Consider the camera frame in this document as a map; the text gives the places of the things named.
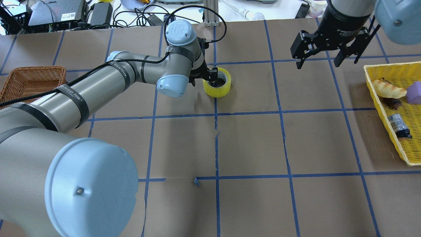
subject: blue painter's tape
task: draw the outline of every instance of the blue painter's tape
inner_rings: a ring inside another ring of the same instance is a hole
[[[195,177],[195,185],[200,186],[199,180]]]

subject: yellow tape roll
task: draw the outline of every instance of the yellow tape roll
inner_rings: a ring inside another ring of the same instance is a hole
[[[221,67],[218,68],[218,78],[225,81],[225,84],[221,87],[213,87],[208,81],[203,80],[203,89],[206,94],[210,97],[220,98],[228,94],[231,89],[231,75],[229,72]]]

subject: power adapter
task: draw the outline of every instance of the power adapter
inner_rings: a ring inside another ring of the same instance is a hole
[[[111,21],[112,6],[110,3],[95,3],[92,10],[91,25],[109,24]],[[96,27],[97,29],[109,28],[108,25],[103,27]]]

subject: yellow basket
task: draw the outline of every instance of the yellow basket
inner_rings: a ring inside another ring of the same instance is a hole
[[[406,89],[412,83],[421,81],[421,62],[366,65],[364,66],[364,71],[367,78],[367,86],[378,115],[383,121],[400,158],[409,166],[421,165],[421,105],[408,104],[406,97],[402,97],[400,100],[403,106],[398,111],[392,110],[384,102],[381,102],[372,84],[373,80],[382,80],[381,78],[383,77],[393,85]],[[411,131],[412,139],[405,141],[397,139],[387,119],[387,116],[396,113],[402,115],[403,121]]]

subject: blue tape line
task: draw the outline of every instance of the blue tape line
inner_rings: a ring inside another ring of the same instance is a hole
[[[350,108],[345,109],[346,111],[366,111],[366,110],[376,110],[376,108]]]
[[[310,177],[341,177],[341,176],[360,176],[360,173],[326,173],[326,174],[296,174],[293,178],[310,178]]]
[[[158,57],[161,57],[161,48],[162,48],[162,35],[164,34],[164,26],[161,26],[161,35],[159,38],[159,49],[158,49]]]
[[[150,179],[150,173],[151,173],[151,162],[152,162],[152,146],[154,142],[154,130],[155,130],[155,114],[157,111],[157,97],[158,97],[158,91],[155,88],[155,98],[154,98],[154,112],[153,112],[153,118],[152,118],[152,128],[151,128],[151,138],[149,141],[149,155],[148,155],[148,169],[146,172],[146,186],[145,186],[145,206],[148,205],[148,192],[149,192],[149,179]],[[145,225],[143,225],[142,230],[142,237],[145,234]]]
[[[327,51],[326,51],[326,56],[328,57],[328,59],[330,59],[329,52],[327,52]],[[344,101],[343,101],[343,99],[342,99],[342,95],[341,95],[341,91],[340,91],[340,89],[339,89],[338,81],[337,81],[337,79],[336,79],[335,71],[333,70],[332,61],[331,61],[331,60],[328,60],[328,62],[329,62],[330,71],[331,71],[332,76],[333,76],[333,81],[335,82],[335,87],[336,87],[336,90],[337,90],[337,92],[338,92],[339,101],[341,102],[341,107],[342,107],[342,109],[343,109],[343,113],[344,113],[344,117],[345,117],[346,126],[347,126],[347,128],[348,128],[349,137],[351,138],[352,148],[354,149],[355,159],[356,159],[356,161],[357,161],[357,165],[358,165],[358,170],[360,171],[362,185],[364,186],[365,196],[366,196],[366,198],[367,198],[367,203],[368,203],[368,207],[369,207],[369,209],[370,209],[371,218],[372,218],[372,220],[373,220],[374,229],[376,230],[376,236],[377,236],[377,237],[380,237],[380,231],[379,231],[378,226],[377,226],[377,220],[376,220],[376,216],[374,215],[374,210],[373,210],[373,206],[372,206],[372,204],[371,204],[370,195],[369,195],[369,193],[368,193],[367,184],[365,183],[365,178],[364,178],[364,174],[363,174],[363,172],[362,172],[362,167],[361,167],[361,163],[360,163],[360,158],[359,158],[359,156],[358,156],[358,151],[357,151],[357,147],[356,147],[356,145],[355,145],[354,136],[352,135],[351,125],[349,124],[348,115],[347,115],[347,113],[346,113],[346,109],[345,109]]]
[[[383,45],[382,45],[382,43],[380,41],[380,37],[378,36],[378,34],[376,34],[376,38],[377,38],[377,42],[378,42],[378,44],[380,46],[381,52],[383,53],[384,59],[386,59],[386,63],[389,63],[389,59],[387,58],[386,52],[385,52],[385,50],[383,48]]]
[[[287,148],[286,148],[286,144],[285,144],[285,127],[284,127],[284,120],[283,120],[283,115],[282,115],[282,107],[281,107],[281,103],[280,103],[280,100],[279,100],[278,83],[277,83],[277,80],[276,80],[276,72],[275,72],[275,64],[274,64],[274,60],[273,60],[272,45],[270,43],[269,30],[267,28],[266,20],[264,20],[263,23],[264,23],[264,27],[265,27],[265,30],[266,30],[267,43],[269,45],[270,60],[271,60],[271,64],[272,64],[273,82],[274,82],[274,86],[275,86],[276,101],[278,103],[279,118],[280,118],[280,121],[281,121],[282,142],[283,142],[283,145],[284,145],[285,162],[286,162],[286,165],[287,165],[288,175],[291,175],[291,168],[290,168],[290,165],[289,165],[289,162],[288,162],[288,153],[287,153]],[[295,229],[296,229],[297,237],[300,237],[300,227],[299,227],[299,224],[298,224],[298,214],[297,214],[297,207],[296,207],[296,202],[295,202],[295,194],[294,194],[294,186],[293,186],[293,182],[292,182],[292,177],[289,178],[289,184],[290,184],[290,191],[291,191],[292,209],[293,209],[293,213],[294,213]]]
[[[375,108],[349,108],[346,111],[365,111],[376,110]],[[319,110],[283,110],[282,113],[318,113],[318,112],[336,112],[343,111],[343,109],[319,109]],[[258,115],[258,114],[277,114],[279,111],[260,111],[260,112],[236,112],[236,113],[218,113],[218,116],[233,116],[233,115]],[[161,115],[161,116],[143,116],[143,117],[115,117],[115,118],[95,118],[95,121],[113,121],[113,120],[136,120],[136,119],[173,119],[173,118],[188,118],[188,117],[213,117],[214,113],[200,113],[200,114],[181,114],[181,115]]]
[[[219,179],[256,179],[256,178],[290,178],[290,177],[291,175],[233,175],[233,176],[221,176],[219,177]]]
[[[56,55],[55,55],[54,60],[53,60],[53,65],[56,65],[56,61],[57,61],[57,57],[59,56],[61,44],[63,43],[64,33],[65,33],[65,31],[63,31],[63,34],[61,35],[60,43],[59,43],[59,46],[57,48]]]
[[[95,122],[95,113],[93,113],[93,115],[92,115],[92,119],[91,119],[91,127],[89,128],[88,137],[91,137],[91,135],[92,135],[93,123],[94,123],[94,122]]]
[[[218,116],[230,116],[230,115],[253,115],[253,114],[274,114],[274,113],[279,113],[279,111],[218,113]]]
[[[219,137],[219,133],[215,137],[216,233],[217,233],[217,236],[218,237],[221,237],[221,216],[220,216],[220,208],[219,208],[219,161],[218,161],[219,154],[218,154],[218,137]]]
[[[161,36],[160,36],[160,40],[159,40],[158,57],[161,56],[163,32],[164,32],[164,26],[161,26]],[[151,162],[152,162],[152,146],[153,146],[153,142],[154,142],[155,116],[156,116],[156,112],[157,112],[157,97],[158,97],[158,90],[155,88],[154,110],[153,110],[153,114],[152,114],[151,138],[150,138],[150,141],[149,141],[148,169],[147,169],[147,172],[146,172],[146,185],[145,185],[145,222],[143,224],[141,237],[145,236],[146,207],[148,205],[149,179],[150,179]]]
[[[111,41],[112,41],[112,34],[114,33],[114,28],[111,28],[111,32],[109,34],[109,41],[108,41],[108,46],[107,46],[107,52],[105,53],[105,59],[104,62],[107,61],[108,58],[108,54],[109,54],[109,48],[111,46]]]
[[[247,61],[247,62],[215,62],[217,65],[230,65],[230,64],[253,64],[253,63],[267,63],[270,60],[266,61]]]
[[[282,113],[316,113],[316,112],[336,112],[342,109],[318,109],[318,110],[283,110]]]
[[[396,57],[421,57],[421,54],[402,54],[402,55],[387,55],[388,58]]]
[[[216,39],[216,27],[213,27],[213,40]],[[213,43],[213,62],[216,64],[216,43]],[[215,130],[218,130],[218,104],[217,99],[213,99],[215,112]],[[221,237],[221,216],[219,208],[219,151],[218,151],[219,133],[215,137],[215,192],[216,192],[216,235]]]
[[[171,118],[187,118],[187,117],[212,117],[215,116],[213,113],[201,113],[201,114],[180,114],[180,115],[162,115],[156,116],[157,119],[171,119]]]
[[[140,178],[139,182],[164,182],[166,178]]]
[[[12,45],[10,45],[9,52],[7,52],[6,58],[4,59],[3,65],[1,66],[0,73],[2,73],[2,72],[3,72],[4,66],[6,66],[7,59],[8,59],[8,58],[9,58],[9,56],[10,56],[10,52],[12,52],[12,48],[13,48],[13,45],[15,45],[16,38],[17,38],[17,37],[18,37],[18,35],[15,35],[15,38],[13,38]]]
[[[92,69],[81,69],[81,70],[67,70],[68,73],[80,73],[80,72],[89,72]]]
[[[119,118],[96,118],[95,121],[111,121],[111,120],[134,120],[134,119],[151,119],[153,116],[145,117],[119,117]]]
[[[411,175],[421,174],[421,170],[363,172],[364,175]]]
[[[379,172],[363,172],[363,175],[413,175],[421,174],[421,170],[408,171],[379,171]],[[343,177],[343,176],[361,176],[359,172],[349,173],[319,173],[319,174],[291,174],[291,175],[231,175],[219,176],[218,179],[257,179],[257,178],[314,178],[314,177]],[[215,176],[196,177],[197,180],[215,180]]]

